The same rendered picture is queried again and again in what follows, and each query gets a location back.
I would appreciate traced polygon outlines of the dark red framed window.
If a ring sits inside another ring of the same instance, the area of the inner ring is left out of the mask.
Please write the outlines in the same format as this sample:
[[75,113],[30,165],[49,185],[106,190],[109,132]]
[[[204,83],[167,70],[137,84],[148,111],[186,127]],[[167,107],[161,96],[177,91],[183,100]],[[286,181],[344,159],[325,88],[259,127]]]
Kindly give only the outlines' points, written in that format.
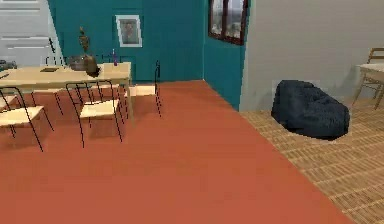
[[208,36],[243,45],[249,0],[208,0]]

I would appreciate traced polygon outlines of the brown vase with dried plant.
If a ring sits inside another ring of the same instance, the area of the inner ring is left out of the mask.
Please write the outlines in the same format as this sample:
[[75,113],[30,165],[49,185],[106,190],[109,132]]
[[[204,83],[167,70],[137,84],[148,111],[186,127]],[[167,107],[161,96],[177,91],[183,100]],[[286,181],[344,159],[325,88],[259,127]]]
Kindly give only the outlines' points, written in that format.
[[79,32],[79,42],[84,51],[83,61],[85,71],[91,77],[98,77],[100,73],[100,68],[97,66],[96,58],[88,54],[90,45],[89,37],[85,34],[83,27],[79,28]]

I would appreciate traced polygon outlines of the dark blue bean bag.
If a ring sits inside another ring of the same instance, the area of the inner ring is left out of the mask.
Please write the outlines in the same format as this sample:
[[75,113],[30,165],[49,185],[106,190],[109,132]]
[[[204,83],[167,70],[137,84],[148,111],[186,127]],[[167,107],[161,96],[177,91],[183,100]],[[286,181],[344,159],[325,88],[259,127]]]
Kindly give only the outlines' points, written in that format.
[[306,81],[282,80],[271,116],[292,133],[321,140],[335,140],[349,131],[349,109]]

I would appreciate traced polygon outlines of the grey metal bowl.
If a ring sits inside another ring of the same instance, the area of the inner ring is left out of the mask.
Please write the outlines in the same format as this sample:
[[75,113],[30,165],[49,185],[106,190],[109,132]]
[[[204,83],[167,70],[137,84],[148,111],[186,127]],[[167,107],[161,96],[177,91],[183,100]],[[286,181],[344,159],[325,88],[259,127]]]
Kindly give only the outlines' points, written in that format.
[[69,67],[74,71],[85,71],[86,70],[86,57],[84,55],[71,56],[69,58]]

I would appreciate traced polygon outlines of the pale wooden dining table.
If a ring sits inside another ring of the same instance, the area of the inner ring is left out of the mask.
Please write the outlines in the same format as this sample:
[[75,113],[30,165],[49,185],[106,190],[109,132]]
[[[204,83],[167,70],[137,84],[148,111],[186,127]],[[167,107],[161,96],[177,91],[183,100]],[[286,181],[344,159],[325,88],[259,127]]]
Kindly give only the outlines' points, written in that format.
[[20,90],[65,88],[69,82],[90,80],[111,80],[113,84],[128,86],[131,81],[131,63],[123,62],[114,66],[112,63],[101,64],[98,77],[91,77],[85,71],[74,71],[58,67],[56,72],[40,72],[42,67],[25,67],[2,71],[0,87],[15,86]]

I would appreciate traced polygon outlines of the pale wooden chair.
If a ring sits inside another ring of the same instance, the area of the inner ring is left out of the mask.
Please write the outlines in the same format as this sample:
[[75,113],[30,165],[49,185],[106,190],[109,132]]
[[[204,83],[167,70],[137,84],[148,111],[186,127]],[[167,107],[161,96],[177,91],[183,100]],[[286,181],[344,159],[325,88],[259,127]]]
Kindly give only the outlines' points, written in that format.
[[[376,63],[384,63],[384,47],[375,47],[370,49],[368,59],[365,64]],[[384,97],[384,83],[373,81],[372,79],[364,79],[360,73],[360,80],[354,93],[352,104],[355,104],[364,87],[373,89],[375,91],[373,95],[373,99],[375,100],[374,109],[377,109],[382,98]]]

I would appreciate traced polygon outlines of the white slatted room door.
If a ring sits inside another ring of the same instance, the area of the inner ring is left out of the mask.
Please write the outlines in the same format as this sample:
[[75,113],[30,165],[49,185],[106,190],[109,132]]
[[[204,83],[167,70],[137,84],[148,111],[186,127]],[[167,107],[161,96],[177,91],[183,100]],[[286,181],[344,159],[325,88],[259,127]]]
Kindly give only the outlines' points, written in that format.
[[0,0],[0,60],[18,67],[64,63],[48,0]]

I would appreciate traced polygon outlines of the grey dish cluster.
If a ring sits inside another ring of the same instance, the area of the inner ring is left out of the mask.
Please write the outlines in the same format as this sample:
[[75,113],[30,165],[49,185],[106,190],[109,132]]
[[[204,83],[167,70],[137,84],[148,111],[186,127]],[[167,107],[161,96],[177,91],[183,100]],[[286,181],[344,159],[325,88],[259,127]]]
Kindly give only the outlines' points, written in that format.
[[0,71],[16,68],[17,64],[15,61],[7,62],[6,60],[0,60]]

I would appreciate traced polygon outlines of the white framed wall picture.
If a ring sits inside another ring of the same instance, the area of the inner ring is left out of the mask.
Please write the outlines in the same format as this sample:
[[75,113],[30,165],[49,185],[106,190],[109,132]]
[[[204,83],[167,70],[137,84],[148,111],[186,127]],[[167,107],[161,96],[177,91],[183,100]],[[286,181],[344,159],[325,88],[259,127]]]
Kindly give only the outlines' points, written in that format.
[[141,21],[138,15],[116,15],[116,26],[121,47],[143,46]]

